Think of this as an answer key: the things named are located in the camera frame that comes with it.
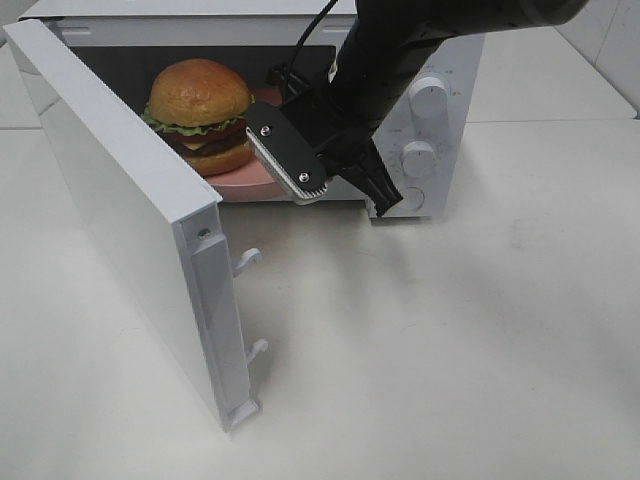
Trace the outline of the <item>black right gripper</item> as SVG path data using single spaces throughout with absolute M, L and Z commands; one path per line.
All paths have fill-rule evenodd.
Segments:
M 403 199 L 373 141 L 380 126 L 380 73 L 339 68 L 333 80 L 308 80 L 287 67 L 273 67 L 267 82 L 282 97 L 267 109 L 269 149 L 281 155 L 285 141 L 302 155 L 327 155 L 327 172 L 373 202 L 383 217 Z

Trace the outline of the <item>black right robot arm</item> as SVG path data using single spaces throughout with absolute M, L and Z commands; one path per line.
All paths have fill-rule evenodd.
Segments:
M 246 131 L 257 158 L 299 205 L 318 201 L 338 176 L 383 216 L 403 197 L 373 136 L 429 57 L 448 39 L 556 26 L 582 1 L 359 1 L 337 57 L 313 79 L 294 69 L 303 43 L 329 13 L 328 2 L 302 33 L 288 61 L 273 66 L 278 107 L 257 102 Z

